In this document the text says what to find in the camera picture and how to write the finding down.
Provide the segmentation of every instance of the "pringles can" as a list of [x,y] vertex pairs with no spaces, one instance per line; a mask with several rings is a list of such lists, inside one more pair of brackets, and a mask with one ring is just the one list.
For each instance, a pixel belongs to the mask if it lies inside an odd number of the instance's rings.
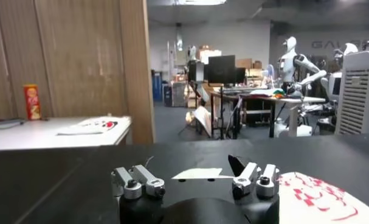
[[38,99],[37,85],[30,84],[24,85],[26,111],[28,120],[40,120],[41,108],[40,100]]

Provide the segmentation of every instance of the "vent grille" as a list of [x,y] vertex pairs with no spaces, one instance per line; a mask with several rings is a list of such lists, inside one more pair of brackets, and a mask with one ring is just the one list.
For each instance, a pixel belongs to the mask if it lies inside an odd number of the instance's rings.
[[369,69],[349,70],[345,76],[342,108],[339,116],[341,134],[361,134],[368,92]]

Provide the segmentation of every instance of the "white table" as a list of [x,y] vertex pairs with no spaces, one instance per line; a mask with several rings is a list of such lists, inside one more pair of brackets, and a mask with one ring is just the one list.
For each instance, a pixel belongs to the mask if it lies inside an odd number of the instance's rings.
[[50,118],[28,121],[23,125],[0,130],[0,150],[49,149],[117,145],[129,132],[130,117],[124,117],[111,130],[96,135],[57,135],[60,128],[75,125],[88,117]]
[[288,136],[296,137],[298,130],[298,108],[303,103],[324,103],[326,102],[323,98],[316,97],[304,97],[301,99],[278,99],[274,97],[259,97],[264,100],[270,100],[274,102],[282,102],[290,105],[289,108],[289,130]]

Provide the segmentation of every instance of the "red and white paper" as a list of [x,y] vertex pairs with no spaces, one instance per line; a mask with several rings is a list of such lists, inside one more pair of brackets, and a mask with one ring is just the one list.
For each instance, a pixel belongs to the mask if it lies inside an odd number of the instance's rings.
[[280,176],[280,224],[369,224],[369,207],[322,180],[293,172]]

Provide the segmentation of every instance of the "computer monitor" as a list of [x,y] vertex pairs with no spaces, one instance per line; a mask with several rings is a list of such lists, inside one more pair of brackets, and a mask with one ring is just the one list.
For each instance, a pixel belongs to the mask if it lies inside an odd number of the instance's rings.
[[209,57],[209,83],[236,83],[235,55]]
[[338,100],[341,89],[342,73],[336,72],[329,77],[329,90],[328,98],[329,100]]
[[203,82],[204,80],[204,64],[201,62],[191,61],[188,68],[189,82]]
[[236,83],[243,83],[245,81],[246,68],[235,68]]

